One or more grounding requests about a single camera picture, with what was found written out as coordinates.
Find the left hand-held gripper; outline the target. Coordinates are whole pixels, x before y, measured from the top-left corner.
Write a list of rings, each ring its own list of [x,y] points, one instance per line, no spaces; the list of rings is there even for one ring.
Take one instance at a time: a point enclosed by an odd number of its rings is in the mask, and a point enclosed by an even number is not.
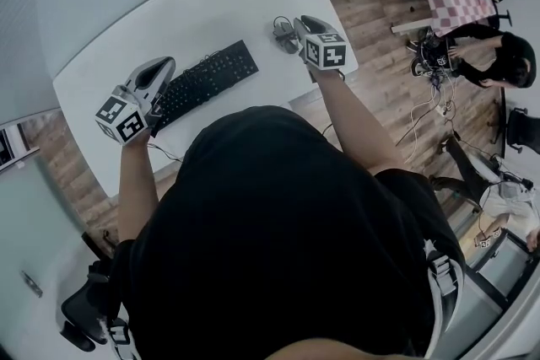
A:
[[[115,86],[94,115],[100,130],[122,146],[146,130],[152,130],[162,117],[161,100],[176,69],[171,56],[145,62]]]

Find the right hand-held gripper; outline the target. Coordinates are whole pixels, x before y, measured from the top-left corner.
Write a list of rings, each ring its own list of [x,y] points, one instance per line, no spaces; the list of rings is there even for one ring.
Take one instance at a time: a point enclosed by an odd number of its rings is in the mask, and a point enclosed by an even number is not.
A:
[[[301,15],[294,19],[294,34],[304,63],[319,71],[339,70],[346,65],[346,40],[329,23]]]

